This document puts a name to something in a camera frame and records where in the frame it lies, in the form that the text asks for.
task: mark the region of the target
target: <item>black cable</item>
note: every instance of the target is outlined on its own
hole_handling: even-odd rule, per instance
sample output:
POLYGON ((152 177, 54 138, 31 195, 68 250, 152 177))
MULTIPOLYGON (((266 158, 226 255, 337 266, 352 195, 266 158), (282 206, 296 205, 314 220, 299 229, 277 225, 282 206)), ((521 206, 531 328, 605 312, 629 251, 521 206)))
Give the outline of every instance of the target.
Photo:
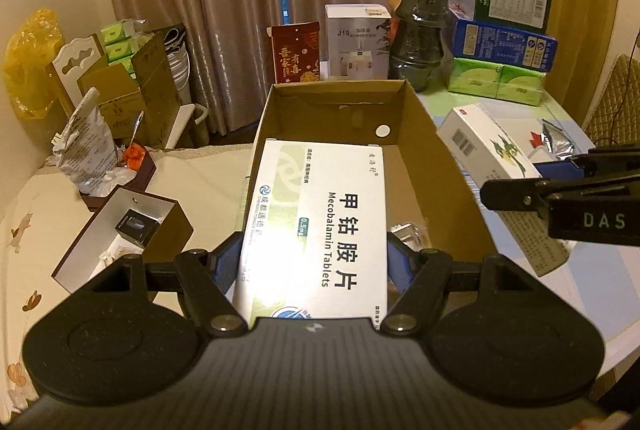
POLYGON ((603 140, 606 139, 606 140, 609 140, 610 142, 612 142, 613 145, 617 145, 618 144, 615 141, 615 139, 613 139, 613 130, 614 130, 615 126, 616 126, 616 120, 618 119, 618 115, 620 114, 620 111, 622 111, 622 107, 625 105, 626 95, 628 94, 628 91, 629 91, 629 80, 631 79, 631 65, 633 64, 633 61, 634 61, 634 53, 636 52, 636 45, 638 44, 638 39, 640 39, 640 31, 638 31, 638 34, 636 35, 636 39, 634 41, 634 46, 633 46, 633 48, 631 48, 631 55, 629 56, 629 65, 626 68, 625 90, 622 93, 622 102, 620 102, 620 105, 618 106, 618 110, 613 115, 613 120, 611 120, 611 128, 609 130, 609 137, 601 137, 601 139, 598 139, 596 141, 596 143, 598 141, 603 141, 603 140))

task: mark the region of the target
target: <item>blue box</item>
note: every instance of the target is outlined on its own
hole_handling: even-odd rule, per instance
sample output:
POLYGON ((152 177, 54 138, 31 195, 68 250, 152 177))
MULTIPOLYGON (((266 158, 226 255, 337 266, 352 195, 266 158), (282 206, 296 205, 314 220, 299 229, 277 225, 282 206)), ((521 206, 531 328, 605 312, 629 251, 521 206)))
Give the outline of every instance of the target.
POLYGON ((555 38, 478 22, 453 6, 447 30, 446 41, 454 57, 516 65, 545 73, 551 71, 556 57, 558 41, 555 38))

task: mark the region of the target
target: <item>small black box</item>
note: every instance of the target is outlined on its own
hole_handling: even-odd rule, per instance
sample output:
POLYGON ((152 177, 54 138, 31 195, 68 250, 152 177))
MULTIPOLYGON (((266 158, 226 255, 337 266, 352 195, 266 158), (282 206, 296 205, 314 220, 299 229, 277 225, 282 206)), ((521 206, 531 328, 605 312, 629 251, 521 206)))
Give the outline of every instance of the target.
POLYGON ((137 211, 129 209, 116 226, 116 231, 126 241, 140 248, 146 248, 160 223, 137 211))

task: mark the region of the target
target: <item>yellow plastic bag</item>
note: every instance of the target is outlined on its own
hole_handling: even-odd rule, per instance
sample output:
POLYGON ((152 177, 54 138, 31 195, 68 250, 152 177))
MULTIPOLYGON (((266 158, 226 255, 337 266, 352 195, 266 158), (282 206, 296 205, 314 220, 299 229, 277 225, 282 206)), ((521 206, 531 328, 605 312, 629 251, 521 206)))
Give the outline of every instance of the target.
POLYGON ((41 8, 14 33, 4 52, 4 84, 22 120, 42 120, 56 101, 47 64, 65 45, 58 16, 41 8))

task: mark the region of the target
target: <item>open white box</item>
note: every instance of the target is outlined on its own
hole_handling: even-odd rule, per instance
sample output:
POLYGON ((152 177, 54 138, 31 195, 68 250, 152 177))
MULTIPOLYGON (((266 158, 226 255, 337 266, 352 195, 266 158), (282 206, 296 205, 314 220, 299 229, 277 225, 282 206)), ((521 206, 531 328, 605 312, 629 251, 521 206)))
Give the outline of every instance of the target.
POLYGON ((117 246, 130 247, 130 243, 126 243, 115 230, 129 209, 161 220, 156 233, 142 251, 146 263, 171 262, 193 233, 193 227, 178 201, 117 186, 66 251, 51 275, 53 279, 73 293, 91 278, 102 262, 101 254, 117 246))

